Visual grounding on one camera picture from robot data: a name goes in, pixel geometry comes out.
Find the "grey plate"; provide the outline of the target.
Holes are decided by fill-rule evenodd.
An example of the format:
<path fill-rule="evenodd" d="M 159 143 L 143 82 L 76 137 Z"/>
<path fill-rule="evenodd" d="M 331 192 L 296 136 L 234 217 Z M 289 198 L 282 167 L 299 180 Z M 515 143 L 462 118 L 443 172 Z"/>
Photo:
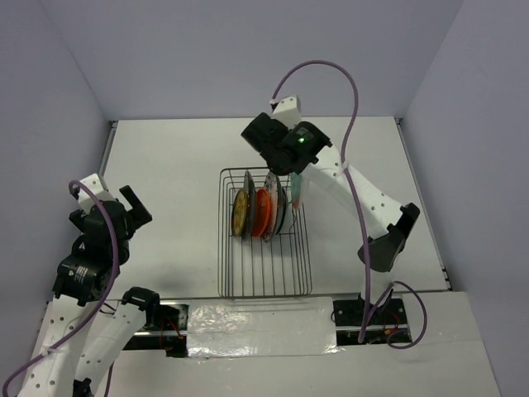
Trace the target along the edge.
<path fill-rule="evenodd" d="M 248 195 L 248 206 L 247 206 L 246 217 L 245 217 L 245 228 L 243 231 L 243 237 L 246 239 L 251 236 L 251 231 L 253 228 L 253 223 L 254 223 L 254 218 L 255 218 L 255 196 L 256 196 L 255 183 L 251 175 L 251 172 L 249 172 L 248 170 L 245 171 L 243 188 L 247 192 L 247 195 Z"/>

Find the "white blue floral plate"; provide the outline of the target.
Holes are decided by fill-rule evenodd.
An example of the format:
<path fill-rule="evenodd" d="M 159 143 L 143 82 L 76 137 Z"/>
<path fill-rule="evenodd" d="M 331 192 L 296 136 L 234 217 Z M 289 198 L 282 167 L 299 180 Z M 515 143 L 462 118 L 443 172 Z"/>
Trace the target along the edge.
<path fill-rule="evenodd" d="M 269 215 L 269 221 L 267 224 L 267 227 L 263 234 L 261 235 L 261 239 L 268 243 L 272 240 L 272 237 L 274 235 L 275 230 L 275 223 L 277 220 L 277 214 L 278 214 L 278 206 L 279 206 L 279 177 L 274 174 L 272 171 L 270 171 L 265 178 L 264 187 L 269 193 L 269 200 L 270 200 L 270 215 Z"/>

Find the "red teal patterned plate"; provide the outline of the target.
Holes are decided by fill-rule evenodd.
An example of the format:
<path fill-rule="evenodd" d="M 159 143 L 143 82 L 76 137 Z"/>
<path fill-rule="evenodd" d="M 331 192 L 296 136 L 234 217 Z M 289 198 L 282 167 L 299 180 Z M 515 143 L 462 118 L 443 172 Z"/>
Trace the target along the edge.
<path fill-rule="evenodd" d="M 294 210 L 303 204 L 303 194 L 306 190 L 306 180 L 296 173 L 290 175 L 291 205 Z"/>

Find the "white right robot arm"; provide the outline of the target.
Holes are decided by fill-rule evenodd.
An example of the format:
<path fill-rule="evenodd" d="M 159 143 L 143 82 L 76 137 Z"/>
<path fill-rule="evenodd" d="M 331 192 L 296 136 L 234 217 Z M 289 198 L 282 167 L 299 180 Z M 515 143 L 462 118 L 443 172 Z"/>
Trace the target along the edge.
<path fill-rule="evenodd" d="M 369 265 L 369 286 L 361 292 L 360 316 L 367 323 L 380 322 L 388 313 L 385 300 L 393 282 L 393 265 L 421 213 L 418 206 L 401 204 L 375 187 L 348 165 L 331 139 L 310 122 L 288 125 L 261 113 L 241 136 L 274 174 L 302 176 L 359 220 L 367 242 L 358 250 L 358 257 Z"/>

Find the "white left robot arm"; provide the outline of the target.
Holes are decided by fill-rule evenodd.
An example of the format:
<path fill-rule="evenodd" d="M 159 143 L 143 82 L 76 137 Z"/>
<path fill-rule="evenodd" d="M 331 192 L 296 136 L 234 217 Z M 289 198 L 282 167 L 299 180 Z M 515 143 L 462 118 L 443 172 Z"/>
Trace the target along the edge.
<path fill-rule="evenodd" d="M 80 234 L 58 265 L 39 352 L 8 377 L 3 395 L 12 380 L 25 375 L 21 396 L 93 396 L 134 333 L 153 329 L 162 319 L 159 294 L 132 287 L 107 326 L 87 340 L 121 265 L 130 257 L 129 241 L 152 216 L 128 185 L 120 192 L 129 208 L 97 181 L 73 180 L 69 192 L 79 202 L 69 220 Z"/>

